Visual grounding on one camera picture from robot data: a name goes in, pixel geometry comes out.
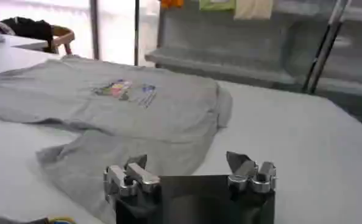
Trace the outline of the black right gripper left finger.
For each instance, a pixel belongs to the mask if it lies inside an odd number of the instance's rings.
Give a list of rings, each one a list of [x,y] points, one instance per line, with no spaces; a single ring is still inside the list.
[[[105,200],[134,197],[138,190],[155,194],[160,189],[160,177],[146,170],[147,155],[130,157],[123,166],[107,166],[103,172]]]

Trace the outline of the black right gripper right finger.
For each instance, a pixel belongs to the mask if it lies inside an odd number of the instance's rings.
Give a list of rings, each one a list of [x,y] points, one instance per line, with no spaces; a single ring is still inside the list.
[[[274,192],[277,186],[277,171],[273,162],[265,161],[260,166],[245,154],[227,151],[226,160],[232,173],[227,185],[237,192],[250,189],[258,194]]]

